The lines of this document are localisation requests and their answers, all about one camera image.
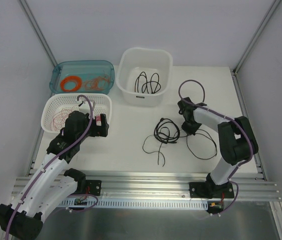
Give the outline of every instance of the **wire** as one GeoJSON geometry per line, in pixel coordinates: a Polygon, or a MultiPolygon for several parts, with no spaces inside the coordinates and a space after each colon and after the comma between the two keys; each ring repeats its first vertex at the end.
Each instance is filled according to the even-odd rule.
{"type": "Polygon", "coordinates": [[[140,82],[140,78],[141,77],[144,77],[145,78],[145,83],[141,86],[141,93],[147,93],[147,94],[156,94],[158,93],[160,90],[161,90],[161,84],[159,83],[160,81],[160,76],[157,72],[153,73],[152,76],[151,76],[151,79],[150,81],[148,81],[148,77],[147,77],[147,74],[145,71],[142,71],[140,73],[140,75],[136,78],[135,80],[135,83],[134,83],[134,92],[135,93],[139,93],[139,82],[140,82]],[[152,80],[152,78],[154,76],[157,76],[157,81],[155,80],[152,80]],[[155,89],[153,90],[153,87],[152,87],[152,83],[155,83],[155,89]]]}
{"type": "Polygon", "coordinates": [[[105,90],[110,84],[110,77],[107,74],[104,76],[97,76],[91,80],[87,80],[83,83],[84,89],[94,90],[94,91],[103,91],[105,90]]]}
{"type": "Polygon", "coordinates": [[[233,123],[235,124],[235,126],[240,130],[240,132],[241,132],[242,135],[244,136],[246,142],[248,143],[248,145],[249,145],[249,150],[250,150],[250,157],[249,157],[248,160],[245,160],[244,162],[241,162],[241,163],[238,164],[238,166],[233,170],[233,174],[234,174],[234,173],[238,170],[238,168],[239,168],[240,166],[242,166],[243,164],[246,164],[246,163],[248,163],[249,161],[251,161],[251,159],[252,159],[252,157],[253,157],[253,148],[252,148],[251,142],[250,142],[250,140],[249,140],[249,138],[248,138],[246,132],[245,132],[245,131],[242,129],[242,127],[241,127],[234,119],[232,119],[231,117],[225,116],[225,115],[223,115],[223,114],[221,114],[221,113],[219,113],[219,112],[217,112],[217,111],[214,111],[214,110],[212,110],[212,109],[209,109],[209,108],[207,108],[207,107],[205,107],[205,106],[200,106],[200,105],[197,105],[197,104],[195,104],[195,103],[193,103],[193,102],[189,102],[189,101],[185,100],[185,99],[181,96],[181,88],[182,88],[182,86],[183,86],[185,83],[187,83],[187,82],[194,82],[194,83],[199,84],[199,85],[202,87],[202,89],[203,89],[203,99],[205,99],[205,97],[206,97],[206,93],[205,93],[205,90],[204,90],[203,85],[202,85],[199,81],[197,81],[197,80],[189,79],[189,80],[186,80],[186,81],[184,81],[183,83],[181,83],[181,85],[179,86],[178,95],[179,95],[180,99],[181,99],[183,102],[185,102],[186,104],[189,104],[189,105],[191,105],[191,106],[195,106],[195,107],[197,107],[197,108],[206,110],[206,111],[208,111],[208,112],[210,112],[210,113],[213,113],[213,114],[217,115],[218,117],[221,117],[221,118],[224,118],[224,119],[226,119],[226,120],[229,120],[229,121],[233,122],[233,123]]]}
{"type": "Polygon", "coordinates": [[[222,205],[224,205],[224,202],[223,202],[223,201],[224,201],[224,199],[225,199],[225,193],[223,192],[223,193],[222,193],[222,198],[221,198],[221,201],[219,201],[219,202],[218,202],[218,204],[222,204],[222,205]]]}
{"type": "MultiPolygon", "coordinates": [[[[65,152],[67,152],[68,150],[70,150],[71,148],[73,148],[76,144],[78,144],[78,143],[82,140],[82,138],[88,133],[88,131],[89,131],[90,127],[91,127],[92,120],[93,120],[93,108],[92,108],[91,102],[90,102],[90,100],[89,100],[85,95],[78,95],[78,96],[76,97],[76,100],[78,101],[80,97],[84,98],[84,99],[87,101],[87,103],[89,104],[89,107],[90,107],[90,120],[89,120],[89,123],[88,123],[88,125],[87,125],[85,131],[82,133],[82,135],[81,135],[74,143],[72,143],[70,146],[68,146],[66,149],[64,149],[63,151],[59,152],[57,155],[55,155],[55,156],[43,167],[44,170],[46,170],[46,169],[54,162],[54,160],[58,159],[62,154],[64,154],[65,152]]],[[[43,173],[44,173],[43,171],[40,171],[40,172],[38,173],[38,175],[34,178],[34,180],[30,183],[29,187],[25,190],[24,194],[22,195],[22,197],[21,197],[21,199],[20,199],[21,202],[24,201],[24,199],[26,198],[26,196],[27,196],[27,194],[29,193],[29,191],[31,190],[31,188],[34,186],[34,184],[37,182],[37,180],[39,179],[39,177],[40,177],[43,173]]],[[[16,205],[16,207],[15,207],[15,209],[14,209],[14,211],[13,211],[13,213],[12,213],[10,219],[9,219],[9,222],[8,222],[8,224],[7,224],[7,226],[6,226],[6,231],[5,231],[5,240],[9,240],[9,231],[10,231],[10,228],[11,228],[11,224],[12,224],[12,221],[13,221],[14,217],[16,216],[16,214],[17,214],[18,209],[20,208],[20,206],[21,206],[21,203],[19,202],[19,203],[16,205]]]]}
{"type": "Polygon", "coordinates": [[[80,197],[80,196],[93,197],[93,198],[95,198],[96,202],[93,203],[89,207],[85,207],[83,210],[72,210],[72,212],[74,212],[74,213],[83,213],[83,212],[89,211],[94,206],[96,206],[98,204],[98,202],[99,202],[99,199],[96,196],[92,195],[92,194],[71,194],[70,195],[70,197],[80,197]]]}
{"type": "Polygon", "coordinates": [[[214,158],[217,154],[218,154],[218,148],[217,148],[217,144],[216,142],[213,140],[213,138],[211,137],[211,135],[206,131],[206,130],[203,130],[203,129],[198,129],[200,131],[203,131],[205,133],[208,134],[208,136],[202,134],[202,133],[196,133],[195,135],[202,135],[204,137],[206,137],[207,139],[211,140],[214,144],[214,147],[215,147],[215,154],[212,156],[212,157],[209,157],[209,158],[203,158],[203,157],[198,157],[197,155],[195,155],[195,153],[190,149],[189,147],[189,144],[188,144],[188,135],[185,135],[185,136],[180,136],[181,135],[181,131],[179,129],[179,127],[169,118],[161,118],[160,121],[158,122],[158,124],[155,126],[154,128],[154,133],[147,136],[143,142],[143,145],[142,145],[142,150],[146,153],[146,154],[153,154],[153,153],[157,153],[157,164],[159,165],[159,162],[160,162],[160,155],[163,157],[163,165],[162,167],[165,166],[166,164],[166,157],[165,155],[161,152],[161,147],[162,147],[162,144],[176,144],[178,139],[180,138],[186,138],[186,146],[187,148],[190,150],[190,152],[198,159],[200,160],[209,160],[209,159],[212,159],[214,158]],[[175,133],[172,135],[171,134],[171,130],[166,126],[166,125],[172,125],[174,128],[175,128],[175,133]],[[145,150],[145,144],[146,144],[146,141],[149,137],[154,137],[156,140],[158,140],[161,144],[159,146],[159,149],[158,151],[146,151],[145,150]]]}
{"type": "Polygon", "coordinates": [[[89,192],[90,192],[90,187],[88,186],[88,187],[85,189],[85,194],[86,194],[86,195],[80,197],[79,201],[81,202],[81,201],[86,200],[86,199],[87,199],[87,194],[89,194],[89,192]]]}
{"type": "Polygon", "coordinates": [[[78,77],[78,76],[67,76],[60,83],[60,87],[61,87],[61,90],[63,92],[76,92],[76,91],[78,91],[81,88],[81,85],[82,85],[82,79],[80,77],[78,77]],[[75,83],[75,87],[72,88],[72,89],[65,89],[65,85],[68,82],[75,83]]]}
{"type": "MultiPolygon", "coordinates": [[[[87,197],[93,197],[93,198],[95,198],[95,200],[96,200],[96,202],[95,202],[94,204],[92,204],[91,206],[85,207],[83,210],[73,210],[73,209],[72,209],[71,212],[74,212],[74,213],[86,212],[86,211],[92,209],[93,207],[95,207],[95,206],[98,204],[98,202],[99,202],[99,199],[98,199],[96,196],[92,195],[92,194],[71,194],[71,195],[68,196],[68,198],[69,198],[69,197],[85,197],[85,198],[87,198],[87,197]]],[[[58,210],[56,210],[56,211],[54,211],[53,213],[51,213],[51,214],[46,218],[46,220],[47,220],[48,218],[50,218],[51,216],[55,215],[56,213],[62,211],[62,210],[68,210],[68,208],[69,208],[69,207],[60,207],[58,210]]]]}
{"type": "Polygon", "coordinates": [[[183,102],[185,102],[186,104],[189,104],[189,105],[191,105],[191,106],[195,106],[195,107],[197,107],[197,108],[206,110],[206,111],[208,111],[208,112],[210,112],[210,113],[213,113],[213,114],[217,115],[218,117],[224,118],[224,119],[229,120],[229,121],[231,121],[232,123],[234,123],[235,126],[240,130],[240,132],[241,132],[242,135],[244,136],[244,138],[245,138],[245,140],[246,140],[246,142],[248,143],[248,146],[249,146],[249,150],[250,150],[250,156],[249,156],[249,158],[248,158],[247,160],[245,160],[245,161],[240,162],[240,163],[235,167],[235,169],[230,173],[230,175],[229,175],[229,177],[228,177],[229,182],[236,185],[236,194],[235,194],[235,197],[234,197],[233,201],[230,203],[230,205],[227,206],[227,207],[222,211],[222,212],[224,212],[225,210],[229,209],[229,208],[235,203],[235,201],[236,201],[237,198],[238,198],[238,195],[239,195],[239,185],[238,185],[236,182],[234,182],[234,181],[230,181],[230,178],[236,173],[236,171],[239,169],[240,166],[242,166],[243,164],[247,164],[248,162],[251,161],[251,159],[252,159],[252,157],[253,157],[253,148],[252,148],[252,144],[251,144],[251,142],[250,142],[250,140],[249,140],[249,138],[248,138],[246,132],[245,132],[245,131],[242,129],[242,127],[241,127],[234,119],[232,119],[231,117],[225,116],[225,115],[223,115],[223,114],[221,114],[221,113],[219,113],[219,112],[217,112],[217,111],[214,111],[214,110],[212,110],[212,109],[209,109],[209,108],[207,108],[207,107],[205,107],[205,106],[200,106],[200,105],[197,105],[197,104],[195,104],[195,103],[193,103],[193,102],[189,102],[189,101],[185,100],[185,99],[181,96],[181,88],[182,88],[182,86],[183,86],[185,83],[188,83],[188,82],[193,82],[193,83],[199,84],[199,85],[201,86],[201,88],[203,89],[203,99],[205,99],[205,97],[206,97],[206,92],[205,92],[205,88],[203,87],[203,85],[202,85],[199,81],[197,81],[197,80],[189,79],[189,80],[186,80],[186,81],[182,82],[181,85],[179,86],[178,95],[179,95],[180,99],[181,99],[183,102]]]}
{"type": "Polygon", "coordinates": [[[211,140],[211,142],[213,143],[213,145],[215,147],[215,154],[213,156],[211,156],[211,157],[208,157],[208,158],[203,158],[203,157],[197,156],[189,147],[188,136],[186,136],[186,146],[187,146],[187,148],[190,150],[190,152],[193,154],[193,156],[195,156],[197,159],[200,159],[200,160],[210,160],[210,159],[213,159],[214,157],[216,157],[218,155],[218,148],[217,148],[216,142],[213,140],[213,138],[211,137],[211,135],[207,131],[205,131],[203,129],[198,129],[198,130],[204,131],[204,132],[206,132],[209,135],[209,136],[206,136],[206,135],[204,135],[202,133],[199,133],[199,132],[195,133],[195,135],[202,135],[202,136],[206,137],[207,139],[211,140]]]}
{"type": "Polygon", "coordinates": [[[62,128],[64,128],[69,114],[77,109],[78,106],[73,106],[70,109],[63,108],[61,111],[53,115],[50,123],[51,130],[59,132],[62,128]]]}

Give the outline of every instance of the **white basket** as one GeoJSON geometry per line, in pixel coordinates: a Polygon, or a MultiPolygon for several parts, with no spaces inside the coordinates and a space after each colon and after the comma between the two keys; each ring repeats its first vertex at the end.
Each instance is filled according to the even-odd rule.
{"type": "MultiPolygon", "coordinates": [[[[105,95],[100,93],[81,93],[88,97],[89,100],[95,102],[93,116],[99,114],[106,115],[106,121],[109,124],[112,115],[112,101],[105,95]]],[[[79,110],[77,103],[77,96],[79,93],[62,93],[52,96],[45,104],[43,114],[41,117],[41,127],[43,130],[50,134],[58,134],[60,131],[54,129],[52,121],[56,114],[62,110],[79,110]]]]}
{"type": "Polygon", "coordinates": [[[153,107],[158,105],[167,92],[172,79],[173,59],[165,50],[134,47],[126,50],[121,58],[116,74],[116,85],[123,93],[123,98],[130,104],[153,107]],[[152,74],[159,74],[161,89],[155,94],[135,92],[135,82],[141,72],[150,80],[152,74]]]}

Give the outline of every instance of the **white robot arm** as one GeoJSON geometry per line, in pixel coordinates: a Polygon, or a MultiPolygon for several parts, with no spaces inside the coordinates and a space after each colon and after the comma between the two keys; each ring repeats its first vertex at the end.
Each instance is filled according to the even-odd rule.
{"type": "Polygon", "coordinates": [[[66,169],[73,156],[80,150],[80,144],[87,137],[106,137],[109,125],[105,114],[93,119],[93,107],[89,103],[79,105],[80,111],[73,111],[49,144],[44,160],[33,177],[9,205],[0,205],[0,227],[21,240],[34,240],[40,233],[49,214],[69,195],[86,193],[86,175],[73,168],[65,171],[59,183],[50,188],[53,181],[66,169]]]}
{"type": "MultiPolygon", "coordinates": [[[[222,155],[205,182],[190,183],[190,189],[194,189],[190,191],[191,197],[211,199],[221,198],[223,194],[229,196],[229,189],[232,188],[229,178],[259,151],[249,120],[244,116],[234,119],[226,117],[202,102],[192,103],[189,97],[181,99],[178,106],[179,114],[185,119],[182,129],[188,135],[195,135],[203,124],[216,131],[222,155]]],[[[230,192],[230,198],[234,198],[233,191],[230,192]]]]}

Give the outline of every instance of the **black cable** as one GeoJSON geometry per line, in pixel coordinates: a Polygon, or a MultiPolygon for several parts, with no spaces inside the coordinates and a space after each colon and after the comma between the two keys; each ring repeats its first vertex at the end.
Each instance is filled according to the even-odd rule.
{"type": "Polygon", "coordinates": [[[217,144],[216,142],[213,140],[213,138],[211,137],[211,135],[206,131],[206,130],[203,130],[203,129],[198,129],[200,131],[203,131],[205,133],[207,133],[208,136],[202,134],[202,133],[196,133],[196,135],[202,135],[204,137],[206,137],[207,139],[211,140],[214,144],[214,147],[215,147],[215,154],[212,156],[212,157],[209,157],[209,158],[203,158],[203,157],[198,157],[195,155],[195,153],[190,149],[189,147],[189,144],[188,144],[188,135],[185,135],[185,136],[180,136],[180,129],[179,127],[169,118],[161,118],[160,121],[158,122],[158,124],[155,126],[154,128],[154,132],[152,135],[149,135],[145,138],[144,142],[143,142],[143,145],[142,145],[142,150],[147,153],[147,154],[153,154],[153,153],[157,153],[157,164],[159,165],[159,161],[160,161],[160,155],[162,155],[163,157],[163,165],[162,167],[165,166],[166,164],[166,157],[165,155],[161,152],[161,147],[162,147],[162,144],[176,144],[177,143],[177,140],[179,138],[186,138],[186,146],[187,148],[190,150],[190,152],[198,159],[201,159],[201,160],[209,160],[209,159],[212,159],[214,158],[217,154],[218,154],[218,149],[217,149],[217,144]],[[170,124],[172,126],[174,126],[175,128],[175,133],[173,135],[171,135],[171,130],[170,128],[167,127],[167,125],[170,124]],[[145,150],[145,144],[146,144],[146,141],[149,137],[152,137],[154,136],[156,140],[158,140],[161,144],[160,144],[160,147],[158,149],[158,151],[151,151],[151,152],[148,152],[145,150]]]}
{"type": "Polygon", "coordinates": [[[154,74],[152,74],[150,81],[148,81],[148,77],[147,77],[146,72],[142,71],[140,73],[140,75],[136,78],[135,83],[134,83],[134,92],[135,93],[139,93],[139,82],[140,82],[141,77],[145,78],[145,83],[141,86],[141,93],[144,94],[146,92],[147,94],[156,94],[161,90],[162,86],[159,83],[159,81],[160,81],[159,74],[155,72],[154,74]],[[152,83],[156,84],[154,90],[153,90],[152,83]]]}
{"type": "Polygon", "coordinates": [[[205,133],[208,134],[208,136],[206,136],[206,135],[204,135],[204,134],[202,134],[202,133],[198,133],[198,132],[195,133],[195,135],[202,135],[202,136],[204,136],[204,137],[206,137],[207,139],[209,139],[209,140],[212,141],[212,143],[213,143],[213,145],[214,145],[214,147],[215,147],[215,154],[214,154],[213,156],[211,156],[211,157],[208,157],[208,158],[203,158],[203,157],[197,156],[197,155],[190,149],[190,147],[189,147],[189,144],[188,144],[188,136],[186,136],[186,146],[187,146],[187,148],[190,150],[190,152],[192,153],[192,155],[195,156],[197,159],[201,159],[201,160],[210,160],[210,159],[213,159],[214,157],[216,157],[216,156],[218,155],[218,148],[217,148],[216,142],[213,140],[213,138],[211,137],[211,135],[210,135],[206,130],[203,130],[203,129],[198,129],[198,130],[201,130],[201,131],[203,131],[203,132],[205,132],[205,133]]]}

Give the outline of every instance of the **translucent blue container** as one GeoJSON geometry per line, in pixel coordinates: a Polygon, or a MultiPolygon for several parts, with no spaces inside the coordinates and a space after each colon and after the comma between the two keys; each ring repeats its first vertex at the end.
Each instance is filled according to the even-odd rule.
{"type": "Polygon", "coordinates": [[[108,94],[114,83],[115,69],[109,61],[64,61],[53,69],[49,87],[55,94],[108,94]],[[76,87],[76,83],[73,81],[64,84],[65,81],[63,80],[69,76],[76,76],[81,79],[81,86],[78,90],[71,91],[76,87]]]}

